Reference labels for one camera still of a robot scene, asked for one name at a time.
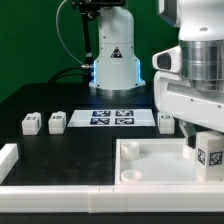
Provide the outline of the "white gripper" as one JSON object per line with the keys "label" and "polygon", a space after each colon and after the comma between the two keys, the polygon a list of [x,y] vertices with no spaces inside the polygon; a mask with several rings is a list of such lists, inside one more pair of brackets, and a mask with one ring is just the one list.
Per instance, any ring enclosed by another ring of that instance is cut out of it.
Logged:
{"label": "white gripper", "polygon": [[224,91],[200,91],[180,75],[181,48],[159,52],[152,58],[154,99],[157,109],[180,119],[186,145],[196,147],[197,124],[224,133]]}

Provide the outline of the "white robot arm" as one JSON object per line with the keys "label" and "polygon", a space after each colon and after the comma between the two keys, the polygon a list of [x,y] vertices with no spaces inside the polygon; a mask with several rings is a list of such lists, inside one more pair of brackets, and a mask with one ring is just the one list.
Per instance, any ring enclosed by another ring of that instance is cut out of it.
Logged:
{"label": "white robot arm", "polygon": [[[121,0],[93,2],[101,9],[90,89],[113,96],[143,87],[132,15],[119,6]],[[156,107],[186,132],[200,125],[224,134],[224,0],[157,2],[161,18],[179,29],[179,43],[152,58]]]}

